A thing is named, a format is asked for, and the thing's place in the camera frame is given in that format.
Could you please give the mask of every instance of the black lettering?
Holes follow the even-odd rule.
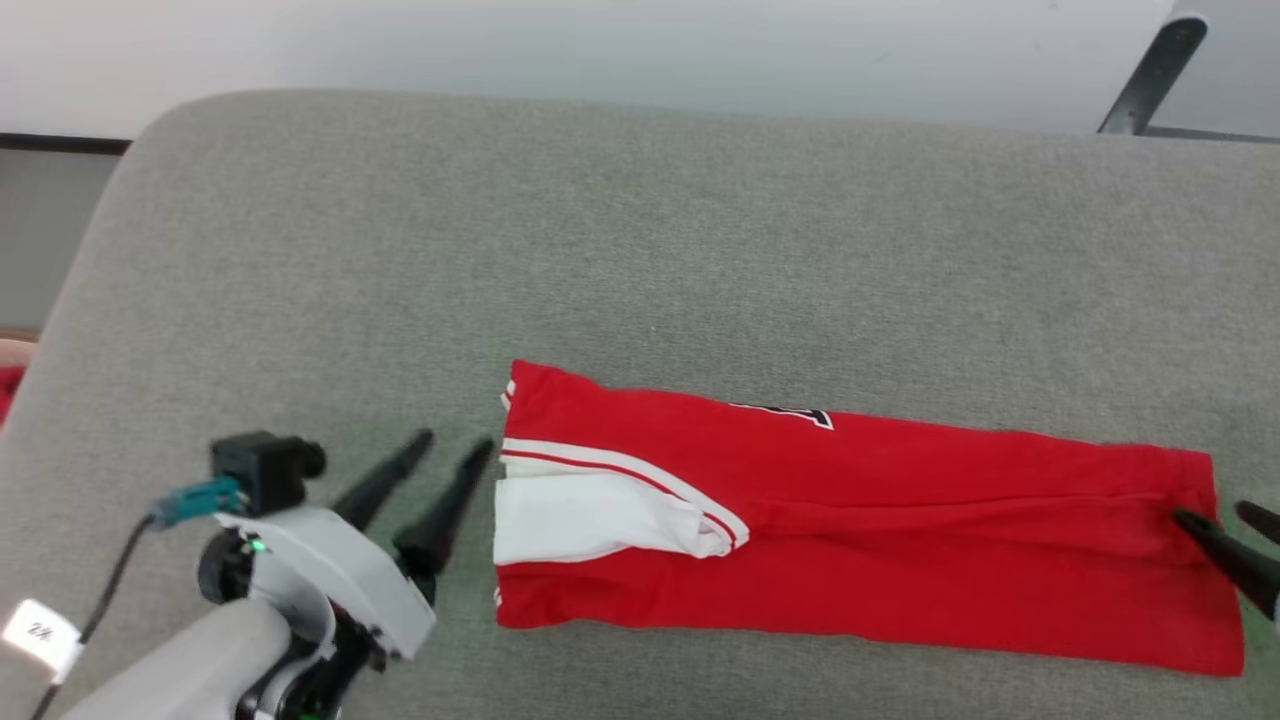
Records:
[[[54,629],[46,628],[40,623],[32,623],[31,626],[27,628],[27,634],[36,639],[47,641],[54,637]]]
[[[803,407],[774,407],[772,405],[742,405],[739,402],[730,402],[735,407],[751,407],[755,410],[764,410],[765,413],[773,413],[776,415],[795,415],[797,418],[804,418],[814,425],[824,430],[833,430],[836,427],[831,423],[831,414],[826,410],[805,410]]]

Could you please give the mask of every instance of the gray couch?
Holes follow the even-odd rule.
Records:
[[[385,541],[500,433],[516,356],[1198,448],[1225,501],[1280,505],[1280,149],[329,91],[179,108],[115,173],[0,437],[0,609],[35,596],[82,621],[146,501],[244,429],[323,442],[324,500],[436,428]],[[858,638],[502,630],[488,502],[425,657],[362,678],[347,717],[1280,714],[1280,641],[1256,612],[1233,680]],[[210,532],[142,546],[56,707],[207,610]],[[44,678],[0,655],[0,716],[26,717]]]

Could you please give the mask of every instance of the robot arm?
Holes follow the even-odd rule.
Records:
[[[214,475],[241,510],[201,557],[220,607],[72,710],[67,719],[334,720],[361,669],[412,660],[435,625],[436,575],[493,451],[479,443],[439,501],[396,537],[393,560],[364,530],[431,445],[419,433],[333,507],[305,506],[324,454],[253,433],[214,443]]]
[[[1248,501],[1238,502],[1235,514],[1260,536],[1280,544],[1280,515]],[[1217,523],[1190,510],[1174,510],[1174,521],[1280,633],[1280,561],[1233,538]]]

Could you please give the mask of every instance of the folded shirt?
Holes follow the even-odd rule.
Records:
[[[1230,583],[1174,524],[1207,455],[605,389],[517,360],[498,623],[852,634],[1238,675]]]

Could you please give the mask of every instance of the cable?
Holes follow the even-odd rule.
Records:
[[[129,533],[129,539],[124,542],[124,548],[120,551],[120,556],[115,560],[115,568],[111,569],[111,577],[106,580],[106,587],[102,588],[102,594],[97,598],[97,606],[93,607],[93,612],[88,616],[88,623],[84,624],[84,629],[81,632],[79,646],[83,650],[88,644],[90,638],[93,637],[93,632],[102,623],[102,618],[106,615],[106,609],[110,607],[111,600],[115,598],[115,591],[120,587],[120,579],[124,577],[124,568],[129,564],[129,557],[133,556],[133,550],[137,548],[138,541],[142,539],[142,534],[146,533],[152,524],[155,524],[155,515],[146,515],[138,524],[133,527],[133,532]],[[50,683],[49,688],[45,689],[44,697],[40,698],[40,705],[36,706],[36,711],[31,714],[31,720],[40,720],[49,712],[49,706],[54,703],[54,698],[58,697],[58,691],[63,687],[61,679],[55,679]]]

